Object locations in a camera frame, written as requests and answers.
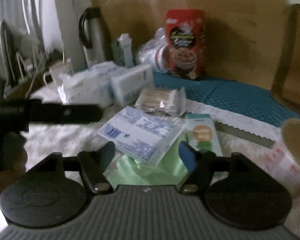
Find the teal orange small box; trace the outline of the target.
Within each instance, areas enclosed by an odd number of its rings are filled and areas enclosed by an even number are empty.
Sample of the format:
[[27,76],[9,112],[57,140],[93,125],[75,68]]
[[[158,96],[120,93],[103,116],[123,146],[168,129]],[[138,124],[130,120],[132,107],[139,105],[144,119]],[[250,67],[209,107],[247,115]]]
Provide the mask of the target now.
[[209,114],[188,113],[186,119],[186,142],[196,151],[211,151],[222,157],[215,123]]

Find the green cloth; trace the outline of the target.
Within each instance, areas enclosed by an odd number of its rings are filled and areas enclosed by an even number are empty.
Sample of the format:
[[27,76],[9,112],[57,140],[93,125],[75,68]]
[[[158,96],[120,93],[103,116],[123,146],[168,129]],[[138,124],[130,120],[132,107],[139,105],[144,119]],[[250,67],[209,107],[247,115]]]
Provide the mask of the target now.
[[117,152],[104,175],[113,188],[118,185],[178,185],[188,175],[179,157],[179,144],[185,140],[185,134],[181,133],[156,167]]

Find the blue white tissue packet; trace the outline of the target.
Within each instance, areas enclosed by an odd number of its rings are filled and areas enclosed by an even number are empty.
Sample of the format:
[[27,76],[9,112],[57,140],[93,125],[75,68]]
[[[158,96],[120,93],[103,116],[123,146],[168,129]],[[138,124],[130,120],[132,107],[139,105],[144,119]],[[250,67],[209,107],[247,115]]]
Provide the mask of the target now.
[[179,124],[127,106],[97,133],[113,142],[123,154],[148,166],[157,166],[182,132]]

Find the cotton swab packet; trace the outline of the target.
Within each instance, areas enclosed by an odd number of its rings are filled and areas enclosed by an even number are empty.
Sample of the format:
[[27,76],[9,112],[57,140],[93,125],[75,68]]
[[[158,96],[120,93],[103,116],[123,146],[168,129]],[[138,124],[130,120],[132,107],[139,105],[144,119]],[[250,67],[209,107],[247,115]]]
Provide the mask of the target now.
[[135,107],[146,113],[160,112],[170,116],[182,116],[186,112],[185,88],[145,88],[135,102]]

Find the white tissue pack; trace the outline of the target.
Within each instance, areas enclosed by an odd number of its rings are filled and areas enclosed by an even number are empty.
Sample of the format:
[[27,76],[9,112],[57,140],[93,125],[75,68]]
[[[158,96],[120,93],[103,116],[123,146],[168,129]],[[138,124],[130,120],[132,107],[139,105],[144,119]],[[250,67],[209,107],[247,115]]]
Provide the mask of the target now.
[[58,87],[61,101],[65,105],[95,104],[106,108],[114,102],[111,79],[126,70],[107,61],[73,75],[62,73],[59,75],[62,84]]

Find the white blue wipes pack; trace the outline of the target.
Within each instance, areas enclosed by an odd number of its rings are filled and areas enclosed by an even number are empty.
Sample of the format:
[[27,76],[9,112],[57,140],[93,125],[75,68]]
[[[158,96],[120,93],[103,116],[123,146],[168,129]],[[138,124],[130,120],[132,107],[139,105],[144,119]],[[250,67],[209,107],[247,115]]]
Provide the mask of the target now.
[[130,68],[119,76],[111,78],[115,102],[126,107],[138,99],[144,88],[154,88],[152,67],[148,64]]

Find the dish rack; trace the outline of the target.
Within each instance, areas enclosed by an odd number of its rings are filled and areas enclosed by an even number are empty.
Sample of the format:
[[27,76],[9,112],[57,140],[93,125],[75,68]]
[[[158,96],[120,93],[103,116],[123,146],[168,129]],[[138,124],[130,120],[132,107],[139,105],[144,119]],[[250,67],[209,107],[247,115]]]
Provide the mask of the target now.
[[31,35],[0,22],[0,102],[27,99],[43,87],[44,73],[62,62],[62,52],[46,53]]

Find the teal textured mat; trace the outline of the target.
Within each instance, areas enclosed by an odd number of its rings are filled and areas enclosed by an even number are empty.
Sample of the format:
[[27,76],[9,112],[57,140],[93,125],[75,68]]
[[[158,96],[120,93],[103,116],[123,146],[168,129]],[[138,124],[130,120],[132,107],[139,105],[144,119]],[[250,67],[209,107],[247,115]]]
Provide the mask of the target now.
[[245,115],[276,127],[280,127],[286,119],[300,119],[299,114],[276,102],[269,90],[257,86],[210,76],[199,81],[184,80],[157,72],[153,76],[155,87],[184,87],[189,100]]

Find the small round tin can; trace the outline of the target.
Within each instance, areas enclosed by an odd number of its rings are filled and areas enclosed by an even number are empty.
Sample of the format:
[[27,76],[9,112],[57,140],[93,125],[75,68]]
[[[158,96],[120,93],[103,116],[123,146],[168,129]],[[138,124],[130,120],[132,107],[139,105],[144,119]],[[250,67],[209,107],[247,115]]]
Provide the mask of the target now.
[[300,119],[283,122],[279,139],[266,155],[263,168],[291,195],[300,193]]

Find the brown tray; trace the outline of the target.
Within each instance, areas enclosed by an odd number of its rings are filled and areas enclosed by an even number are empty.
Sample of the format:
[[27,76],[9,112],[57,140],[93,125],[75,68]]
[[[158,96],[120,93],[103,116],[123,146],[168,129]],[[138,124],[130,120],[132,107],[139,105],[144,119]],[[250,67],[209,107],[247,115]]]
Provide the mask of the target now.
[[300,4],[287,9],[281,56],[271,96],[300,115]]

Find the green white carton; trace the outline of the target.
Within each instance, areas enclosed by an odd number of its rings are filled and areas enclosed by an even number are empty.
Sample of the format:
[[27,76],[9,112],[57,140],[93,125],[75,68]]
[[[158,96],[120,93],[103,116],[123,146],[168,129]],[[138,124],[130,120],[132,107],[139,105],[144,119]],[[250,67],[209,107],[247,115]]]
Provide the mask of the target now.
[[113,61],[118,66],[125,68],[134,67],[134,59],[132,54],[132,39],[128,33],[123,33],[115,39],[111,48],[113,51]]

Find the clear plastic bag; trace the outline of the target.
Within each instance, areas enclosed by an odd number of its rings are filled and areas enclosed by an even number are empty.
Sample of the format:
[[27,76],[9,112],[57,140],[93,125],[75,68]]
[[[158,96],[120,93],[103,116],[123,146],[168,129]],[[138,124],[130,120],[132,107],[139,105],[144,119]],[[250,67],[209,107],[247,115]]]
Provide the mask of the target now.
[[159,28],[151,40],[137,49],[134,60],[137,65],[149,64],[155,72],[169,71],[168,42],[164,28]]

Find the silver thermos flask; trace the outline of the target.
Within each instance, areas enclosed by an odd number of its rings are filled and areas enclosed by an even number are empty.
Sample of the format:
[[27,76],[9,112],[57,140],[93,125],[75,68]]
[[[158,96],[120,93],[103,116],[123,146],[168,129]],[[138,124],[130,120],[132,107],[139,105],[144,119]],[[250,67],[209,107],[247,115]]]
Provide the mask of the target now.
[[113,60],[110,31],[99,7],[85,9],[79,18],[78,32],[89,68]]

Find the red cereal box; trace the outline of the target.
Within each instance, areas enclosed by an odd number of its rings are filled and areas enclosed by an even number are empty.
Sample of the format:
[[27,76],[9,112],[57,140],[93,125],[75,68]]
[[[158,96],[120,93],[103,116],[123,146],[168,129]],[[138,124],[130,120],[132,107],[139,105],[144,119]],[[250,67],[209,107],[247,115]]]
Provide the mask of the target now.
[[205,12],[173,9],[166,13],[166,39],[171,74],[195,80],[205,72],[207,37]]

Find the wooden board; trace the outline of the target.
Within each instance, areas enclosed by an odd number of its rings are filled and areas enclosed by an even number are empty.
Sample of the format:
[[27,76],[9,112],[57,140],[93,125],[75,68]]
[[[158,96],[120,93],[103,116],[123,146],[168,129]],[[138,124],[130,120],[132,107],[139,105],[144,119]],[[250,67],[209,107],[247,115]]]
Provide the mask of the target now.
[[164,27],[171,65],[270,88],[283,38],[286,0],[91,0],[112,37],[138,47]]

